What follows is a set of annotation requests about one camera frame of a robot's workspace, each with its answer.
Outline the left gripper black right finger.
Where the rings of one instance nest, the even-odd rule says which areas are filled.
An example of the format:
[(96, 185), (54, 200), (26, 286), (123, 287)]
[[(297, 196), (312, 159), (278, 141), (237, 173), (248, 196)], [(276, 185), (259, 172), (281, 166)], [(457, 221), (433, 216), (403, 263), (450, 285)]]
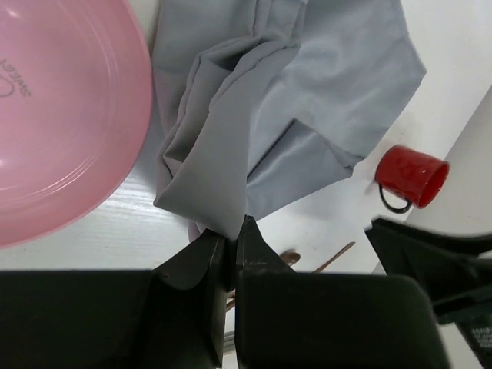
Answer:
[(410, 278), (296, 272), (252, 217), (237, 240), (241, 368), (443, 368), (431, 304)]

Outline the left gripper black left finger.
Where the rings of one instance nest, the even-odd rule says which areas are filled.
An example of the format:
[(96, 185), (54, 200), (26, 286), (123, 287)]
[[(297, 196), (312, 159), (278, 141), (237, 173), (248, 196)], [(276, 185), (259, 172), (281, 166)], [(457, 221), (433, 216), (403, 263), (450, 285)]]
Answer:
[(3, 368), (219, 368), (225, 240), (152, 270), (3, 271)]

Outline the grey cloth placemat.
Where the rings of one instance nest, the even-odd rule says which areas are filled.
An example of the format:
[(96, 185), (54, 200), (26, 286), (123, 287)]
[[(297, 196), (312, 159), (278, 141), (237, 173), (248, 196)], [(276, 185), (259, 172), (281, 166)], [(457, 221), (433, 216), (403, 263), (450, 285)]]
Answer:
[(426, 69), (399, 1), (164, 1), (154, 204), (231, 240), (349, 178)]

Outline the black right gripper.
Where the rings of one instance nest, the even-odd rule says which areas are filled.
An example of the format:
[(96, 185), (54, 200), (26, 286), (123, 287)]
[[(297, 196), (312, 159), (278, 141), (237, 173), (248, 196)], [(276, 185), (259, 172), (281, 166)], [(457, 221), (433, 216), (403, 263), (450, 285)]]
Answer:
[(365, 234), (387, 274), (414, 279), (441, 323), (491, 315), (491, 235), (435, 234), (376, 218)]

